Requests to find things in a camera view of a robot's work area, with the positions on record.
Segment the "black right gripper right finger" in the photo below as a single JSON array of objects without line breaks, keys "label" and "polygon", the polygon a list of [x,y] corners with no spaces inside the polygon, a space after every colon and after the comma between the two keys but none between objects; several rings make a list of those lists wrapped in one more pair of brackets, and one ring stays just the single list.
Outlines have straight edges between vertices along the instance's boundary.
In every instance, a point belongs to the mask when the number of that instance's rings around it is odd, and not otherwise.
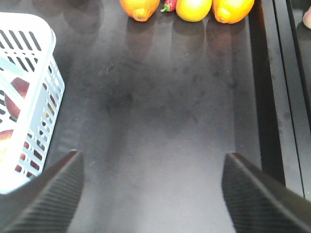
[{"label": "black right gripper right finger", "polygon": [[222,192],[238,233],[311,231],[311,203],[237,153],[225,156]]}]

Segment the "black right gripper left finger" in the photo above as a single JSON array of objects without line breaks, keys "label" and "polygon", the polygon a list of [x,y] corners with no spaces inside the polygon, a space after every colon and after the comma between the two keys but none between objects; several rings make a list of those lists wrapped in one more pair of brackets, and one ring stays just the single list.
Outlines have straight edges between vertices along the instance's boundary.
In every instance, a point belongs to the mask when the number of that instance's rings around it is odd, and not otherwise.
[{"label": "black right gripper left finger", "polygon": [[0,197],[0,231],[65,233],[83,187],[83,155],[72,150],[40,176]]}]

